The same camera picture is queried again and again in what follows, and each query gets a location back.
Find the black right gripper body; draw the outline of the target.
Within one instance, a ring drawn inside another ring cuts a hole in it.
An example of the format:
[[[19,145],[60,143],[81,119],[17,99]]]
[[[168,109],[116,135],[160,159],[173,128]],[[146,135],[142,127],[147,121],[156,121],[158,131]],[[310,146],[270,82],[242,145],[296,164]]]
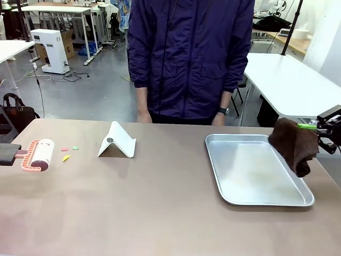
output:
[[[316,117],[316,133],[325,143],[341,146],[341,105],[336,105]]]

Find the dark brown cloth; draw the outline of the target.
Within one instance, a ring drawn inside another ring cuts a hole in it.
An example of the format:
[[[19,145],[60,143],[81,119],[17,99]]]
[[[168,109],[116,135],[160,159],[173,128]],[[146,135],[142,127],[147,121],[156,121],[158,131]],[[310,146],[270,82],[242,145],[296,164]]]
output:
[[[281,118],[274,125],[269,143],[297,177],[303,178],[311,172],[308,161],[319,153],[318,136],[315,132],[298,127],[292,120]]]

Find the pink lint roller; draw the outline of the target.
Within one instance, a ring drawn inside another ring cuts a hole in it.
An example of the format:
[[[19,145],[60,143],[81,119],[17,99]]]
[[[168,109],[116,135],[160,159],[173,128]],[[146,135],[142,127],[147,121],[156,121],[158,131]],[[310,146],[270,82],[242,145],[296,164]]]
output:
[[[51,139],[32,141],[27,149],[13,143],[0,143],[0,166],[12,166],[21,159],[21,168],[26,172],[43,172],[50,165],[54,142]]]

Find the person's right forearm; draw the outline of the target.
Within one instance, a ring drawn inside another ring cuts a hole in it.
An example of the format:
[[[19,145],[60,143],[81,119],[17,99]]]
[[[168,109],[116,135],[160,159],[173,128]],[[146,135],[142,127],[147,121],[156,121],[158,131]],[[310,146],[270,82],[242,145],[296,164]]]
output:
[[[137,95],[138,112],[143,113],[148,110],[148,106],[147,106],[148,90],[146,87],[136,88],[135,90],[136,90],[136,95]]]

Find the person's left forearm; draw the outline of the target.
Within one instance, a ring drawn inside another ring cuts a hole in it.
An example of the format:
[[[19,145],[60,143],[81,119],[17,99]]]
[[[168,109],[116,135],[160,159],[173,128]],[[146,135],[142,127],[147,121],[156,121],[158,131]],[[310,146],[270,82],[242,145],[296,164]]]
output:
[[[221,100],[220,100],[220,107],[227,109],[229,106],[230,99],[231,99],[231,93],[228,91],[223,91],[221,95]]]

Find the person's right hand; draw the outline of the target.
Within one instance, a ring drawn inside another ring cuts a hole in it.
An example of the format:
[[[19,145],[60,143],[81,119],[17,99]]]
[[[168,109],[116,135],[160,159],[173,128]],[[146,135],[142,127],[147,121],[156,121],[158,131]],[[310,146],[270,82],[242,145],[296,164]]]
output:
[[[138,123],[152,123],[152,118],[147,108],[138,109]]]

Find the large white table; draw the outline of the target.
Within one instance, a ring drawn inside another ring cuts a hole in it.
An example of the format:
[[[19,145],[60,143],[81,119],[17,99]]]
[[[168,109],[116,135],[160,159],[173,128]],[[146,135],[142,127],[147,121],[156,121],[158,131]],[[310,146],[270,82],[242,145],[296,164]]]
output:
[[[341,87],[290,55],[249,53],[245,75],[281,117],[315,119],[341,105]]]

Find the black chair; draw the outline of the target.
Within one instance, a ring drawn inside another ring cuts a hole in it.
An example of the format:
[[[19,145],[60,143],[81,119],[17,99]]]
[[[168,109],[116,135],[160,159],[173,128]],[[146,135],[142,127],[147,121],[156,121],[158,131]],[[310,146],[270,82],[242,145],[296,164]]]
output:
[[[240,90],[245,89],[247,87],[247,82],[248,82],[248,78],[246,77],[246,75],[244,75],[242,81],[238,83],[238,88],[236,89],[236,95],[231,97],[232,105],[234,107],[237,117],[240,116],[240,113],[239,113],[239,108],[236,104],[236,100],[239,99],[241,105],[245,103],[245,99],[242,96]]]

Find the wooden top table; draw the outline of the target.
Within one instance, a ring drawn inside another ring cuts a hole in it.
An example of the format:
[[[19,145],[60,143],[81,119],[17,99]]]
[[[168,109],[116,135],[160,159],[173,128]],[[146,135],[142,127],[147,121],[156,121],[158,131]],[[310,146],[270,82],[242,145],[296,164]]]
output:
[[[266,32],[270,39],[273,39],[275,43],[279,44],[281,47],[284,47],[285,42],[287,40],[286,37],[280,36],[279,33],[275,32]],[[311,43],[311,35],[308,35],[307,39],[291,39],[288,45],[287,50],[293,51],[299,55],[305,56],[307,49]]]

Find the black fabric pile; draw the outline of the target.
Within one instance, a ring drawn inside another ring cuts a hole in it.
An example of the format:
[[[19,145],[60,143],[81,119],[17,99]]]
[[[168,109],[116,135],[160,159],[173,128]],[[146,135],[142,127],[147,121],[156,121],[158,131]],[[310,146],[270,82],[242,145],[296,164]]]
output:
[[[281,29],[290,29],[291,22],[278,16],[267,16],[253,24],[253,29],[269,32],[279,32]]]

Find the person in purple jacket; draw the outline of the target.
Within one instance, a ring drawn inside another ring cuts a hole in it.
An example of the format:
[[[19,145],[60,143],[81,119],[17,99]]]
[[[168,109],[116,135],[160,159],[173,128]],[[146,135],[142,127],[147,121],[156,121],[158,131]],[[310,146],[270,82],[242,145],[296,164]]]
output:
[[[132,0],[128,70],[152,123],[212,125],[248,62],[255,0]]]

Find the white folded plastic stand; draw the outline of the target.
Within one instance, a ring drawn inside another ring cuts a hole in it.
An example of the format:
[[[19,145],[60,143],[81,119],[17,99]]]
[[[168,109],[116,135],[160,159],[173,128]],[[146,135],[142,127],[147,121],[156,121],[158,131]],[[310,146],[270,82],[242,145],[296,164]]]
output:
[[[110,145],[115,145],[128,158],[133,158],[135,155],[136,138],[131,138],[117,121],[111,122],[108,134],[102,140],[97,157],[100,157]]]

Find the brown cardboard box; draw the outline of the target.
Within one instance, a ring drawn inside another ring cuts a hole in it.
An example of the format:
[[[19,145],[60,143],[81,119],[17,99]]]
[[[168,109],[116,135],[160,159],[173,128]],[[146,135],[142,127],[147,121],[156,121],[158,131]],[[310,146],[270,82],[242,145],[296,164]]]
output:
[[[64,50],[65,50],[67,59],[71,59],[75,55],[74,47],[72,44],[73,33],[74,33],[74,31],[72,29],[61,32],[61,37],[62,37],[63,46],[64,46]],[[37,54],[39,55],[40,59],[42,60],[42,62],[50,63],[46,49],[43,45],[37,44],[36,45],[36,51],[37,51]]]

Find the white floor-standing machine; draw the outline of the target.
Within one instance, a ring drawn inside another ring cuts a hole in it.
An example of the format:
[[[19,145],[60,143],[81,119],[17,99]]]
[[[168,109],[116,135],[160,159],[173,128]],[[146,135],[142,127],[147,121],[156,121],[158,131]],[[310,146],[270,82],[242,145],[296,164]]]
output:
[[[45,47],[49,63],[42,66],[45,73],[64,75],[69,72],[67,56],[59,30],[34,29],[30,31],[35,44]]]

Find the long white workbench table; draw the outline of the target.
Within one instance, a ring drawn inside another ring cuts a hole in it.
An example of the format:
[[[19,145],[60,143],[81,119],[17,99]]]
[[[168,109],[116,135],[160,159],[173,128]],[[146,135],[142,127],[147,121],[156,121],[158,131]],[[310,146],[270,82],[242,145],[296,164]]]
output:
[[[87,52],[87,60],[84,62],[84,66],[88,66],[88,64],[94,60],[94,58],[97,56],[98,53],[102,50],[102,47],[99,46],[97,35],[96,35],[96,29],[95,29],[95,20],[93,18],[94,11],[94,5],[90,7],[84,7],[84,6],[74,6],[62,3],[37,3],[34,5],[28,5],[21,8],[23,15],[24,15],[24,22],[26,25],[27,32],[29,33],[31,31],[28,18],[33,16],[37,16],[39,18],[42,18],[44,21],[45,17],[48,17],[48,20],[50,22],[50,27],[52,28],[54,26],[54,23],[52,20],[54,19],[62,19],[64,20],[65,17],[70,17],[73,20],[81,20],[82,26],[83,26],[83,34],[84,34],[84,42],[86,46],[86,52]],[[17,8],[13,9],[12,12],[18,12]],[[89,45],[88,45],[88,38],[86,33],[86,16],[90,16],[91,19],[91,27],[93,32],[93,38],[95,41],[96,51],[94,54],[90,54]]]

